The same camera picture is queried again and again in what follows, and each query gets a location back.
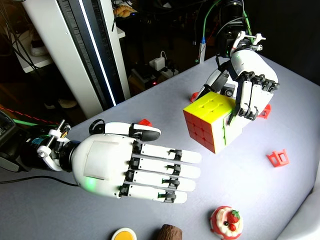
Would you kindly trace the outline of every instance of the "led strip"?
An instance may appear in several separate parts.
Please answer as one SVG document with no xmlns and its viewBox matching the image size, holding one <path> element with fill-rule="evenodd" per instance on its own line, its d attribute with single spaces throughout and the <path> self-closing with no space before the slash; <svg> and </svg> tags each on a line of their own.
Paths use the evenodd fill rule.
<svg viewBox="0 0 320 240">
<path fill-rule="evenodd" d="M 115 106 L 117 104 L 116 104 L 114 95 L 113 95 L 113 93 L 111 91 L 111 87 L 110 87 L 110 84 L 109 84 L 109 81 L 108 81 L 108 78 L 107 78 L 107 74 L 106 74 L 105 68 L 104 68 L 104 66 L 102 64 L 102 60 L 101 60 L 101 57 L 100 57 L 100 54 L 99 54 L 99 51 L 98 51 L 98 48 L 97 48 L 97 44 L 96 44 L 96 41 L 95 41 L 94 34 L 92 33 L 92 29 L 91 29 L 91 26 L 90 26 L 90 23 L 89 23 L 89 20 L 88 20 L 88 16 L 87 16 L 87 13 L 86 13 L 86 10 L 85 10 L 84 3 L 83 3 L 82 0 L 78 0 L 78 1 L 79 1 L 79 4 L 80 4 L 80 7 L 81 7 L 81 11 L 82 11 L 82 14 L 83 14 L 83 17 L 84 17 L 84 21 L 85 21 L 86 27 L 88 28 L 88 31 L 89 31 L 89 35 L 90 35 L 90 38 L 91 38 L 91 41 L 92 41 L 92 44 L 93 44 L 93 48 L 94 48 L 95 54 L 96 54 L 96 56 L 98 58 L 98 61 L 99 61 L 99 64 L 100 64 L 100 68 L 102 70 L 102 74 L 103 74 L 104 80 L 106 82 L 106 86 L 107 86 L 107 88 L 109 90 L 113 106 Z"/>
</svg>

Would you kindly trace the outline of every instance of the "red plastic stand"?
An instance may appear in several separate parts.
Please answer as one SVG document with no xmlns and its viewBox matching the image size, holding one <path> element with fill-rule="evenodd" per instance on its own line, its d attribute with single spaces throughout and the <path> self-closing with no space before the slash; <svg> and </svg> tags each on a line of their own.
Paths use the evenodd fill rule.
<svg viewBox="0 0 320 240">
<path fill-rule="evenodd" d="M 145 118 L 142 119 L 140 122 L 138 122 L 138 124 L 152 127 L 152 123 L 148 119 L 145 119 Z"/>
<path fill-rule="evenodd" d="M 265 109 L 260 113 L 260 115 L 258 116 L 258 118 L 264 118 L 267 119 L 269 114 L 271 112 L 271 105 L 268 104 Z"/>
<path fill-rule="evenodd" d="M 283 149 L 282 151 L 273 151 L 272 154 L 267 155 L 267 157 L 275 168 L 290 163 L 285 149 Z"/>
<path fill-rule="evenodd" d="M 193 102 L 195 101 L 198 93 L 199 93 L 199 92 L 197 91 L 197 92 L 194 92 L 194 93 L 192 94 L 192 96 L 191 96 L 191 98 L 190 98 L 190 102 L 191 102 L 191 103 L 193 103 Z"/>
</svg>

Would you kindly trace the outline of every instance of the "black wall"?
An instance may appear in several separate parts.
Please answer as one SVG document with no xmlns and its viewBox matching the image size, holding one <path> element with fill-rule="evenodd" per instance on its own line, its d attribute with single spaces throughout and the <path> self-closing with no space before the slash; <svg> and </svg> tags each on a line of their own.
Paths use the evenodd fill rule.
<svg viewBox="0 0 320 240">
<path fill-rule="evenodd" d="M 262 33 L 260 53 L 320 85 L 320 1 L 245 0 L 252 33 Z"/>
</svg>

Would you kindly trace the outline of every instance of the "brown wooden log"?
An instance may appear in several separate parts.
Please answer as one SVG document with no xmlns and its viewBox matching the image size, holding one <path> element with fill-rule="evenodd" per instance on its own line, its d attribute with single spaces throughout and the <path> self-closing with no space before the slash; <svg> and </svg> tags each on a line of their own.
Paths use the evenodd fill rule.
<svg viewBox="0 0 320 240">
<path fill-rule="evenodd" d="M 164 224 L 156 240 L 182 240 L 182 230 L 176 226 Z"/>
</svg>

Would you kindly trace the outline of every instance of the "gray tabletop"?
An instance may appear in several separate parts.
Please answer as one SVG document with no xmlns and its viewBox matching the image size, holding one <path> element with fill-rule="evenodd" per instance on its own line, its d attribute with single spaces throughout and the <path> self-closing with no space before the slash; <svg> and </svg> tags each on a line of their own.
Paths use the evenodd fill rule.
<svg viewBox="0 0 320 240">
<path fill-rule="evenodd" d="M 108 240 L 122 227 L 138 240 L 154 240 L 163 224 L 182 229 L 183 240 L 218 239 L 209 215 L 221 205 L 239 210 L 244 230 L 239 239 L 273 240 L 284 229 L 313 187 L 319 163 L 320 87 L 268 60 L 280 88 L 267 120 L 258 118 L 218 155 L 189 137 L 182 109 L 217 67 L 213 58 L 138 96 L 75 126 L 69 137 L 84 140 L 90 123 L 137 123 L 149 119 L 162 135 L 152 144 L 199 152 L 201 176 L 184 204 L 134 198 L 113 199 L 49 179 L 0 186 L 2 240 Z M 266 157 L 286 149 L 290 164 L 274 168 Z M 49 174 L 73 181 L 71 173 L 11 173 L 0 180 Z"/>
</svg>

